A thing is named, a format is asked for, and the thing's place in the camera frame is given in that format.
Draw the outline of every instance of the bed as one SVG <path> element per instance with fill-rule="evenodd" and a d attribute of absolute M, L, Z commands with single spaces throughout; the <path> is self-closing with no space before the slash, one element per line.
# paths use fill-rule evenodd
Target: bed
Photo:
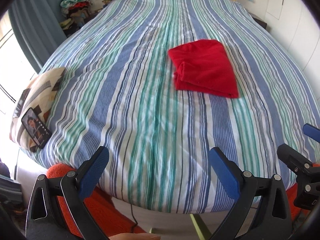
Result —
<path fill-rule="evenodd" d="M 177 91 L 170 48 L 199 39 L 224 46 L 240 97 Z M 208 163 L 218 146 L 255 176 L 295 176 L 276 156 L 287 143 L 313 162 L 319 144 L 302 133 L 320 125 L 313 92 L 268 32 L 232 0 L 113 0 L 68 38 L 42 72 L 65 76 L 47 125 L 40 165 L 79 167 L 100 145 L 110 161 L 99 187 L 161 212 L 203 213 L 233 204 Z"/>

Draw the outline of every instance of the blue curtain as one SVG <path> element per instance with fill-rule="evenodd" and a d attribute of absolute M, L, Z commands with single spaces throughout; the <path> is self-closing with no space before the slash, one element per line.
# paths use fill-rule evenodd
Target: blue curtain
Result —
<path fill-rule="evenodd" d="M 14 35 L 26 58 L 39 73 L 57 47 L 66 40 L 59 22 L 61 0 L 15 0 L 9 8 Z"/>

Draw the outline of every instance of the red folded cloth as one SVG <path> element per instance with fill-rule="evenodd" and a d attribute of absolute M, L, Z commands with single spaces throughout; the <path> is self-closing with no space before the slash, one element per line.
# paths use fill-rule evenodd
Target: red folded cloth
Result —
<path fill-rule="evenodd" d="M 226 98 L 238 98 L 236 77 L 223 45 L 199 40 L 168 51 L 176 67 L 177 90 L 192 90 Z"/>

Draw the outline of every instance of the mattress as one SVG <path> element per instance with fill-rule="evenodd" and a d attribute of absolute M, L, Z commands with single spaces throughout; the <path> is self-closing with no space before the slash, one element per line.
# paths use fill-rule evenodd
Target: mattress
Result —
<path fill-rule="evenodd" d="M 199 39 L 224 46 L 240 97 L 177 91 L 170 48 Z M 218 146 L 242 170 L 285 187 L 295 176 L 276 156 L 287 143 L 311 161 L 319 144 L 302 133 L 320 125 L 305 77 L 283 48 L 231 0 L 114 0 L 68 38 L 42 72 L 66 67 L 47 125 L 52 137 L 28 153 L 49 168 L 78 168 L 104 145 L 110 161 L 98 186 L 150 210 L 229 209 L 208 162 Z"/>

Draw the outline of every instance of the smartphone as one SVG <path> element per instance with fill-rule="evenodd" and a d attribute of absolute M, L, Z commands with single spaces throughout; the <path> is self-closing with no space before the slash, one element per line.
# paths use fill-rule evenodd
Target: smartphone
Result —
<path fill-rule="evenodd" d="M 48 142 L 52 133 L 41 121 L 35 111 L 30 107 L 21 119 L 23 126 L 26 128 L 28 134 L 31 136 L 35 144 L 43 149 Z"/>

